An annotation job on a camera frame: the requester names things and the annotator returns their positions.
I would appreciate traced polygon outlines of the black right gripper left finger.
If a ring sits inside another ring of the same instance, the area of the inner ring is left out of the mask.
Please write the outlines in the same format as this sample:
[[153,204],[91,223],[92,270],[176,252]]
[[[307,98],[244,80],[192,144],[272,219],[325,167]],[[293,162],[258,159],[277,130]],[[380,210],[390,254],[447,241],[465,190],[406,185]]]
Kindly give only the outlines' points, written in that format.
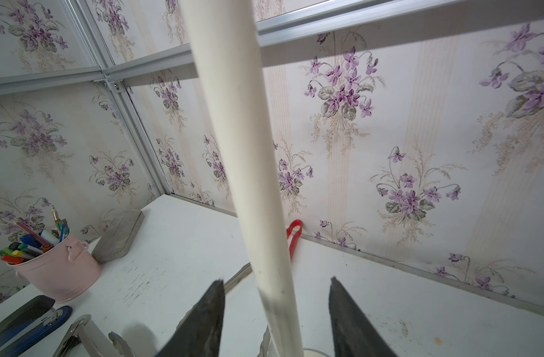
[[219,356],[224,324],[223,280],[212,282],[157,356]]

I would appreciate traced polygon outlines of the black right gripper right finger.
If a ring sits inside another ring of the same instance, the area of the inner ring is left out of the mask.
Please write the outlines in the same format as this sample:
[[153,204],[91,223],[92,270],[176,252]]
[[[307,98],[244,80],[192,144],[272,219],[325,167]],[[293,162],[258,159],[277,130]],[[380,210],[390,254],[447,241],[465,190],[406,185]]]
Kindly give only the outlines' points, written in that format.
[[331,279],[328,310],[335,356],[396,356],[336,277]]

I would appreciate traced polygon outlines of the steel tongs white ring large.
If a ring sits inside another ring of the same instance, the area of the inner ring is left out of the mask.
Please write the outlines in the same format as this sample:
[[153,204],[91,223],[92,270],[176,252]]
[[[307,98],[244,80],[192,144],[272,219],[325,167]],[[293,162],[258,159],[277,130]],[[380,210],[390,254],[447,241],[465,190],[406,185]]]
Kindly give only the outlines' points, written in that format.
[[120,335],[114,332],[106,335],[90,315],[82,315],[68,328],[53,357],[68,356],[78,346],[89,356],[136,356]]

